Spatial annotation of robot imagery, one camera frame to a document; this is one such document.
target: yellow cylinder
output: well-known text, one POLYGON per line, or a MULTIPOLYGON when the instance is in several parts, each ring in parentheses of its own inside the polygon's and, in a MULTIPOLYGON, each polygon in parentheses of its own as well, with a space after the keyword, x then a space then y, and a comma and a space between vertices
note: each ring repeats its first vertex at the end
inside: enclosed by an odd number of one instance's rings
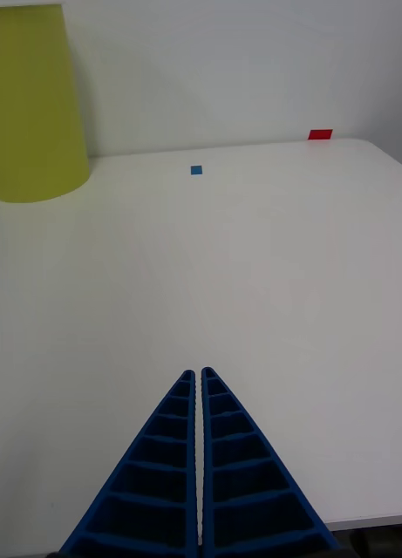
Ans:
POLYGON ((0 8, 0 200, 48 200, 88 178, 61 6, 0 8))

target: table surface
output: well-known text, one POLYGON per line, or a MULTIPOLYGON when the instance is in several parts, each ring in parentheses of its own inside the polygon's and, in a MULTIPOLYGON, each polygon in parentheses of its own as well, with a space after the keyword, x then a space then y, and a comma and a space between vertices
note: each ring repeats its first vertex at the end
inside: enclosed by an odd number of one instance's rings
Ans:
POLYGON ((355 139, 110 157, 0 202, 0 555, 59 547, 207 365, 330 527, 402 521, 399 163, 355 139))

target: red block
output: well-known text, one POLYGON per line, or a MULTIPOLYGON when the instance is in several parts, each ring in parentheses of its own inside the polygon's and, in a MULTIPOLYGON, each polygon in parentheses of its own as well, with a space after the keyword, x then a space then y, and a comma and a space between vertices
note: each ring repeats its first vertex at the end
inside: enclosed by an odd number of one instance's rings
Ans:
POLYGON ((311 130, 309 140, 329 140, 333 134, 332 130, 311 130))

